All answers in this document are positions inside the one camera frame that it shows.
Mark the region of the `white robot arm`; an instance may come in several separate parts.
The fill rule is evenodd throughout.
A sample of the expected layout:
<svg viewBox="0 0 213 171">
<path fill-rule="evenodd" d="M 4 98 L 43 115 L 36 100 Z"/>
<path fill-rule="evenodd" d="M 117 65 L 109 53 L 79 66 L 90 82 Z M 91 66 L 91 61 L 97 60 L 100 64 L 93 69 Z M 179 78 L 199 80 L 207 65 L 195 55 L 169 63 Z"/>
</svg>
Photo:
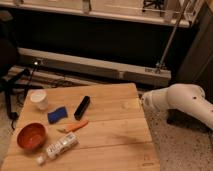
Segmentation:
<svg viewBox="0 0 213 171">
<path fill-rule="evenodd" d="M 205 91 L 198 85 L 173 84 L 145 92 L 141 100 L 144 106 L 153 110 L 179 110 L 213 130 L 213 104 L 205 99 Z"/>
</svg>

